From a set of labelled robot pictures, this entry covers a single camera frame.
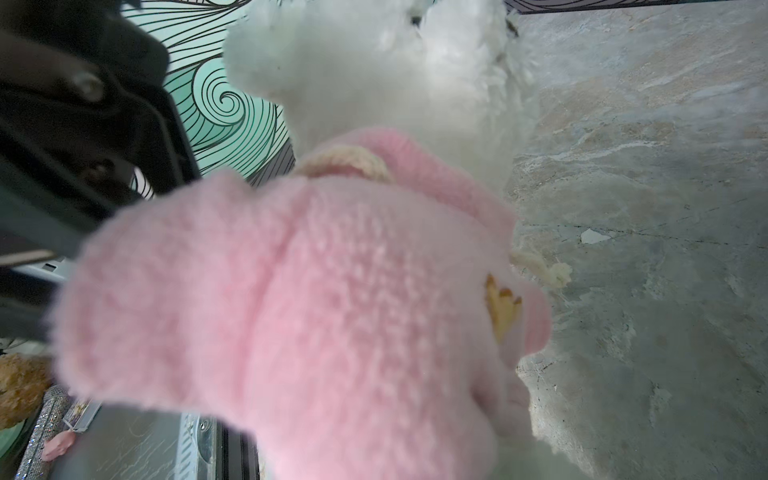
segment pink fuzzy fabric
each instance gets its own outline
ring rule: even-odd
[[[551,328],[508,264],[515,215],[396,131],[331,144],[368,148],[395,184],[251,190],[222,173],[107,222],[51,315],[59,374],[97,399],[217,415],[279,480],[484,478],[495,434],[531,438],[514,367]],[[501,347],[489,274],[523,297]]]

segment gray marble floor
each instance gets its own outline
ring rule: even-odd
[[[506,191],[574,268],[519,367],[536,432],[595,478],[768,478],[768,2],[521,25],[543,110]]]

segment yellow embroidered patch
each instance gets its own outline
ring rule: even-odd
[[[509,288],[499,289],[493,275],[488,275],[485,280],[485,305],[491,315],[496,341],[501,342],[512,325],[518,321],[523,310],[523,299],[521,296],[515,298]]]

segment teal swirl wallpaper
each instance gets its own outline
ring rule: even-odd
[[[252,177],[288,150],[281,108],[232,87],[224,74],[227,26],[243,16],[249,1],[143,0],[142,9],[123,7],[125,18],[168,49],[165,88],[176,101],[203,175],[229,167]]]

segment brown fluffy object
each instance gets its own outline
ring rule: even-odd
[[[0,356],[0,430],[28,418],[51,385],[50,361],[19,353]]]

